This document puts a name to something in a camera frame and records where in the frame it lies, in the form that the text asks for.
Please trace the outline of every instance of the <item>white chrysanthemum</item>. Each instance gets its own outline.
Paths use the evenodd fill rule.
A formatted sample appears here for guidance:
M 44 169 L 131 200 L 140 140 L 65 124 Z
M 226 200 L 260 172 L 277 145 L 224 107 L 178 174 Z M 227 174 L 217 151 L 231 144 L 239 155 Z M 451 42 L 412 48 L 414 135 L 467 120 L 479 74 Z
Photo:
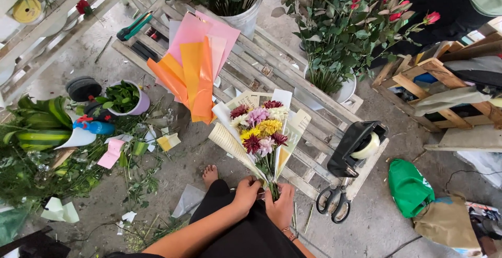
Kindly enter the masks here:
M 278 120 L 283 122 L 288 117 L 288 108 L 285 106 L 267 109 L 270 120 Z
M 232 121 L 230 121 L 230 125 L 232 127 L 237 127 L 238 125 L 249 126 L 248 119 L 249 119 L 249 114 L 240 115 L 238 117 L 235 117 L 235 119 L 233 119 Z

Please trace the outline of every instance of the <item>newspaper wrapping paper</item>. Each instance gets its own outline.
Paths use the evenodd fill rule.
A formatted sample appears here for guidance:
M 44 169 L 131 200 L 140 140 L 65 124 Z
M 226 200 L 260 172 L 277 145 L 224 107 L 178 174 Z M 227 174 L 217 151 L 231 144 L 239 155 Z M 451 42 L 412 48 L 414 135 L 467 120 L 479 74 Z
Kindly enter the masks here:
M 209 139 L 220 146 L 223 150 L 230 153 L 257 177 L 263 178 L 268 184 L 268 180 L 264 173 L 254 165 L 254 159 L 247 154 L 246 149 L 241 143 L 239 132 L 230 126 L 230 111 L 241 104 L 248 105 L 250 108 L 261 106 L 265 101 L 275 100 L 281 101 L 284 106 L 290 107 L 291 92 L 276 89 L 274 93 L 262 93 L 245 91 L 238 97 L 232 99 L 228 103 L 218 103 L 213 107 L 214 114 L 218 117 L 216 126 L 211 131 Z M 282 133 L 288 137 L 286 145 L 282 145 L 277 149 L 276 164 L 275 164 L 275 181 L 279 178 L 281 171 L 284 169 L 286 162 L 296 148 L 296 145 L 302 138 L 302 135 L 310 123 L 311 117 L 303 110 L 298 110 L 297 113 L 289 111 L 288 120 L 283 123 Z

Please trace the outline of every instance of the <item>purple pot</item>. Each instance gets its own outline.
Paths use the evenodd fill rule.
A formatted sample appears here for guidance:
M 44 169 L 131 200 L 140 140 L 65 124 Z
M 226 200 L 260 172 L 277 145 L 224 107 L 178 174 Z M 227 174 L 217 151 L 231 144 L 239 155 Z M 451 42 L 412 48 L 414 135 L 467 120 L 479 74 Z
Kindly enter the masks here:
M 128 81 L 128 80 L 123 80 L 123 81 L 125 81 L 131 85 L 134 85 L 136 88 L 138 88 L 138 91 L 140 92 L 140 100 L 136 104 L 136 107 L 134 107 L 132 110 L 130 110 L 127 113 L 118 113 L 118 112 L 112 110 L 112 108 L 109 108 L 108 110 L 112 114 L 117 115 L 117 116 L 141 115 L 142 113 L 145 113 L 148 110 L 148 107 L 150 107 L 150 98 L 148 98 L 148 95 L 146 93 L 144 93 L 143 91 L 141 91 L 140 87 L 135 82 Z M 121 81 L 117 81 L 110 86 L 111 87 L 117 86 L 119 84 L 121 84 Z

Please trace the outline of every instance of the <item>black scissors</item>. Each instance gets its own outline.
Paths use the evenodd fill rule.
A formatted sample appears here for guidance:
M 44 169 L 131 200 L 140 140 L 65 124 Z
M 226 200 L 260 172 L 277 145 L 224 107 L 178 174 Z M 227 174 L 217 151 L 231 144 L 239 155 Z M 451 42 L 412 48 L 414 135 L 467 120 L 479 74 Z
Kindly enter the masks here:
M 325 188 L 323 191 L 321 191 L 321 193 L 317 197 L 317 201 L 316 201 L 317 211 L 324 215 L 328 212 L 329 205 L 331 204 L 331 202 L 333 202 L 333 200 L 335 199 L 335 197 L 338 194 L 340 195 L 340 199 L 338 201 L 338 206 L 336 206 L 335 211 L 331 214 L 331 220 L 333 221 L 333 223 L 336 223 L 336 224 L 343 223 L 347 219 L 348 214 L 350 213 L 350 200 L 347 199 L 347 187 L 346 187 L 348 180 L 349 180 L 349 178 L 344 178 L 342 180 L 342 184 L 339 187 L 336 187 L 335 189 L 332 189 L 331 186 Z M 324 203 L 324 208 L 321 209 L 321 205 L 319 204 L 319 201 L 321 200 L 322 195 L 328 191 L 329 191 L 328 199 L 326 200 L 326 203 Z M 347 210 L 343 214 L 342 218 L 338 220 L 337 216 L 342 215 L 340 213 L 343 209 L 343 205 L 347 205 Z

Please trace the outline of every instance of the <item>foot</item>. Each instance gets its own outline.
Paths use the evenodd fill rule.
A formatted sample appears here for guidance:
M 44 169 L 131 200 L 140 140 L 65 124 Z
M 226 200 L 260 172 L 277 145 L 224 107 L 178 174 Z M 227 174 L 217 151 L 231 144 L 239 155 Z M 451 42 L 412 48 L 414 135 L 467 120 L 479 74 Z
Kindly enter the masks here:
M 206 190 L 208 190 L 211 184 L 218 179 L 216 165 L 207 166 L 202 175 L 202 179 L 204 180 L 204 184 L 206 184 Z

